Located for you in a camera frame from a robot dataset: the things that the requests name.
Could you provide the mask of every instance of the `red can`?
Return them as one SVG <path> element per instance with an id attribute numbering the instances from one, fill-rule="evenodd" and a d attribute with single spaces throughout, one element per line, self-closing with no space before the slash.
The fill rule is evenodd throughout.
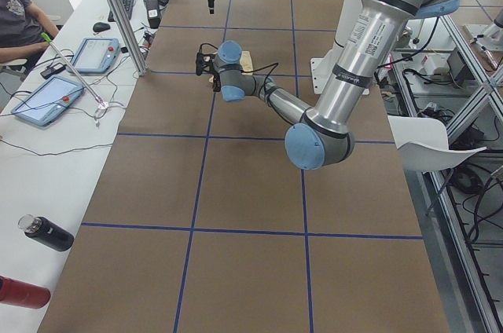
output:
<path id="1" fill-rule="evenodd" d="M 44 287 L 0 276 L 0 303 L 38 309 L 49 299 L 50 291 Z"/>

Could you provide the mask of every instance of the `light blue tablet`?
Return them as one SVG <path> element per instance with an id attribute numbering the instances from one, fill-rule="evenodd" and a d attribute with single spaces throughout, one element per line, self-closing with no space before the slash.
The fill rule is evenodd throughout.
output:
<path id="1" fill-rule="evenodd" d="M 72 58 L 72 65 L 81 74 L 103 74 L 112 66 L 119 50 L 117 38 L 85 38 Z"/>
<path id="2" fill-rule="evenodd" d="M 36 126 L 46 126 L 72 105 L 83 89 L 80 82 L 53 75 L 10 112 Z"/>

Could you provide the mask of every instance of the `white table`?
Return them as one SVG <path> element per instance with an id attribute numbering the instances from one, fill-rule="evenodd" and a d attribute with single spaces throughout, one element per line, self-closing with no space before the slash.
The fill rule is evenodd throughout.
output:
<path id="1" fill-rule="evenodd" d="M 60 34 L 54 40 L 59 49 L 76 51 L 85 37 L 93 37 L 92 27 L 97 21 L 107 21 L 106 0 L 83 0 Z M 147 24 L 143 0 L 136 0 L 131 27 L 137 30 Z M 115 37 L 124 46 L 117 24 L 99 34 L 99 37 Z M 135 32 L 137 38 L 143 30 Z M 115 67 L 126 54 L 120 54 Z M 54 57 L 49 48 L 42 60 Z M 20 90 L 34 90 L 44 79 L 42 68 L 33 71 Z M 64 71 L 60 75 L 75 79 Z M 127 59 L 110 75 L 118 86 L 115 99 L 127 105 L 138 73 L 131 59 Z M 88 82 L 97 77 L 87 76 Z M 103 79 L 95 90 L 104 100 L 110 99 L 114 86 Z M 18 104 L 12 99 L 2 114 L 7 114 Z M 73 107 L 94 113 L 97 103 L 88 91 Z M 71 148 L 111 144 L 124 110 L 111 109 L 97 127 L 92 118 L 76 110 L 65 112 L 47 128 L 38 128 L 13 116 L 0 117 L 0 135 L 5 141 L 32 149 L 39 153 L 62 152 Z M 44 216 L 74 235 L 78 232 L 90 197 L 94 191 L 110 147 L 71 152 L 59 156 L 39 157 L 24 150 L 12 148 L 0 142 L 0 274 L 8 278 L 37 284 L 53 291 L 63 269 L 68 252 L 56 252 L 34 240 L 28 239 L 17 228 L 17 221 L 24 214 Z M 0 303 L 0 333 L 36 332 L 47 307 L 25 309 Z"/>

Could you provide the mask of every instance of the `gray shirt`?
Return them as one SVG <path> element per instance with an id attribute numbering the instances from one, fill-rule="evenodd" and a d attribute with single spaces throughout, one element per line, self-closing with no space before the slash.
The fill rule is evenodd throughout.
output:
<path id="1" fill-rule="evenodd" d="M 30 0 L 0 0 L 0 48 L 43 41 L 42 25 L 24 11 L 30 4 Z"/>

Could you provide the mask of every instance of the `computer mouse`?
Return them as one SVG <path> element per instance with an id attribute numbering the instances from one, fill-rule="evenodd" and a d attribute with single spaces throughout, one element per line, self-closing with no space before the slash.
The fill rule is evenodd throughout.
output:
<path id="1" fill-rule="evenodd" d="M 108 29 L 110 29 L 110 24 L 103 23 L 102 21 L 98 21 L 93 26 L 93 31 L 96 33 L 100 33 L 102 31 L 107 31 Z"/>

